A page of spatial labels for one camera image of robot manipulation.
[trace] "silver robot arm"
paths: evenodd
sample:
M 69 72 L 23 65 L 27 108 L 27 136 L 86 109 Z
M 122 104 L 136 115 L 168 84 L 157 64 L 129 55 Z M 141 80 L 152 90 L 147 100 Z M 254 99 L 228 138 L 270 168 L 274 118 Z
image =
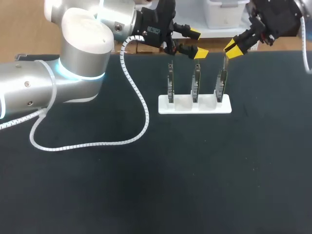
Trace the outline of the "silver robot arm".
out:
M 59 21 L 60 59 L 47 62 L 55 76 L 55 103 L 87 102 L 99 93 L 111 50 L 112 31 L 86 10 L 71 8 Z M 0 64 L 0 119 L 48 106 L 51 72 L 38 61 Z
M 111 29 L 115 40 L 123 42 L 133 34 L 137 20 L 135 6 L 133 0 L 45 0 L 44 15 L 61 27 L 68 9 L 87 10 Z

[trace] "black table surface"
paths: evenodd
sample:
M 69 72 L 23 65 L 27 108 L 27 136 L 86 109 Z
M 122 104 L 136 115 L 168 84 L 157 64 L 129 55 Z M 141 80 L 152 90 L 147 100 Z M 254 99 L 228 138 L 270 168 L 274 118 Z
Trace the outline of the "black table surface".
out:
M 0 132 L 2 234 L 312 233 L 312 76 L 300 52 L 231 61 L 229 115 L 160 115 L 173 59 L 175 93 L 188 94 L 194 61 L 126 56 L 151 122 L 139 141 L 59 153 L 30 144 L 35 120 Z M 201 61 L 212 93 L 221 54 Z M 130 139 L 141 103 L 112 56 L 99 96 L 55 105 L 38 128 L 46 147 Z

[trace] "white holder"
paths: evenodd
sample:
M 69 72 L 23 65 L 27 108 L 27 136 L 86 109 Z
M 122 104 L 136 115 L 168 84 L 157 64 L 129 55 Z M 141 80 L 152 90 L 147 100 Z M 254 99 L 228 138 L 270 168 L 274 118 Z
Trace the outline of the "white holder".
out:
M 168 95 L 158 98 L 158 112 L 162 115 L 179 114 L 229 114 L 232 112 L 230 97 L 225 94 L 218 103 L 214 94 L 201 94 L 198 103 L 193 103 L 192 95 L 174 95 L 174 103 L 169 103 Z

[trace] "white box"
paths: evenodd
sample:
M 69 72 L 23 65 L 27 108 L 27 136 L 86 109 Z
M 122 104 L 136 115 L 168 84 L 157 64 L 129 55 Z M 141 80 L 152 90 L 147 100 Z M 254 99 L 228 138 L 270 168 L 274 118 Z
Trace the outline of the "white box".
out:
M 207 25 L 212 29 L 238 28 L 250 0 L 204 0 Z

